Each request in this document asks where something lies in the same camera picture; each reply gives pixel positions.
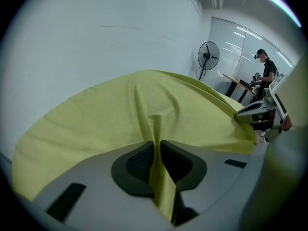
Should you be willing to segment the black standing floor fan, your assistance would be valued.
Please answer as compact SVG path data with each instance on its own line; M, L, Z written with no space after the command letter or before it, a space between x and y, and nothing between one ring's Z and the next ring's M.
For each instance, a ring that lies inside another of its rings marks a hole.
M218 63L220 52L218 46L212 42L207 41L201 45L198 51L198 63L201 72L197 76L198 80L201 80L207 71L212 70Z

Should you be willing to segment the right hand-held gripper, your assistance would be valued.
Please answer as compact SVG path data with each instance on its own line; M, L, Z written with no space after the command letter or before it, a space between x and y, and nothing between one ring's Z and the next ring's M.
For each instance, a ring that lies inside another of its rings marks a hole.
M250 103L240 110L234 119L240 123L258 124L269 121L270 113L273 114L271 128L265 129L264 138L267 142L274 140L283 131L283 124L288 113L278 97L278 89L286 81L287 75L279 74L268 88L263 90L263 100Z

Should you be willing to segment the round wooden table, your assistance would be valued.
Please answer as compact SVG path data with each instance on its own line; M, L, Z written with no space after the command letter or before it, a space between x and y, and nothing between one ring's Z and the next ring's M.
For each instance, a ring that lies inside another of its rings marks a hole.
M241 103L241 101L244 99L245 95L249 92L251 93L253 96L256 96L256 93L251 90L248 85L243 85L240 81L232 78L232 77L229 77L227 76L226 74L222 74L224 77L226 77L227 79L229 79L231 81L231 84L229 85L229 88L226 92L226 96L227 97L231 97L231 95L233 94L235 88L239 85L240 87L244 88L244 91L242 93L242 95L240 96L239 100L238 100L238 103Z

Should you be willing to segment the window with white blinds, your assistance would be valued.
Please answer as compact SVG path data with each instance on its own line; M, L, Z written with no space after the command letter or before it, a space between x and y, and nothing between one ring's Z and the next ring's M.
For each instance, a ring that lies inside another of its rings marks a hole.
M255 73L263 74L264 65L254 59L258 49L264 49L285 75L295 66L283 51L262 35L227 20L211 18L208 39L218 46L220 58L209 71L206 83L222 94L226 94L233 83L230 78L250 82Z

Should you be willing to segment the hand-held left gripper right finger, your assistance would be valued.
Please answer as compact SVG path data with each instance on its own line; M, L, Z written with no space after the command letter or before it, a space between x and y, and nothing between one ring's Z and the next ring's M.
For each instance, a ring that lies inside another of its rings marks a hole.
M249 154L219 152L163 140L163 165L176 185L172 223L184 224L213 205L233 185Z

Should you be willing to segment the yellow cloth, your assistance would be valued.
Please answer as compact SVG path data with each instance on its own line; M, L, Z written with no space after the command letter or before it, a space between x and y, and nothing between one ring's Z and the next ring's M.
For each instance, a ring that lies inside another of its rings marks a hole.
M142 70L114 78L62 102L19 139L12 162L13 190L33 201L78 162L152 141L154 204L171 220L176 187L161 161L160 142L251 154L257 144L254 129L234 119L241 108L209 85L176 73Z

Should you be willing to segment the long ceiling light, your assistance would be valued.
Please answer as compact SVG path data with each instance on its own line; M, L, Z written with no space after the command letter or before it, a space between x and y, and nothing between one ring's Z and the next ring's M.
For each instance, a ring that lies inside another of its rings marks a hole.
M270 1L273 2L275 5L277 5L281 10L283 10L298 27L302 27L302 24L299 21L298 17L283 0L270 0Z

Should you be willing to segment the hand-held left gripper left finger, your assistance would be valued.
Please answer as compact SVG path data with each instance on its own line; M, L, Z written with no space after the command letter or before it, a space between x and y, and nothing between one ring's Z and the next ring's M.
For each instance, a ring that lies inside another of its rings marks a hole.
M79 231L167 231L172 225L149 183L153 162L151 141L89 157L45 186L35 203Z

